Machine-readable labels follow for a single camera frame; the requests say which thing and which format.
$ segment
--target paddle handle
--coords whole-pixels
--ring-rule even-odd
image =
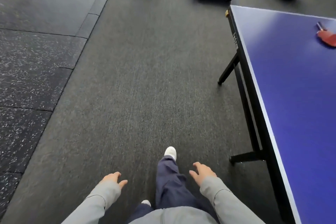
[[[323,26],[322,22],[319,21],[319,22],[317,22],[316,25],[317,25],[319,30],[326,30],[326,28]]]

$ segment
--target pants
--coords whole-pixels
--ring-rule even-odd
[[[164,156],[157,165],[155,208],[190,206],[209,213],[218,222],[214,209],[207,207],[196,199],[186,188],[185,183],[186,177],[179,173],[175,160],[169,155]],[[151,206],[140,204],[126,221],[126,224],[152,211],[154,209]]]

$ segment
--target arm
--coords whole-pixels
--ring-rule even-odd
[[[265,224],[218,177],[204,178],[200,192],[211,202],[222,224]]]
[[[122,187],[127,183],[121,181],[118,184],[119,176],[119,172],[105,176],[62,224],[98,224],[99,219],[118,199]]]

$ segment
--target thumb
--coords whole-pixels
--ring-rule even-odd
[[[191,177],[196,181],[198,174],[195,171],[190,170],[189,174],[191,175]]]
[[[127,180],[123,180],[123,181],[119,182],[118,184],[119,184],[120,189],[122,189],[127,183],[128,183]]]

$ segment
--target white shoe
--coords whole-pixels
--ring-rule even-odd
[[[141,202],[142,204],[149,205],[150,207],[152,206],[151,203],[148,200],[144,200]]]
[[[176,150],[173,146],[169,146],[165,151],[165,156],[170,155],[176,161]]]

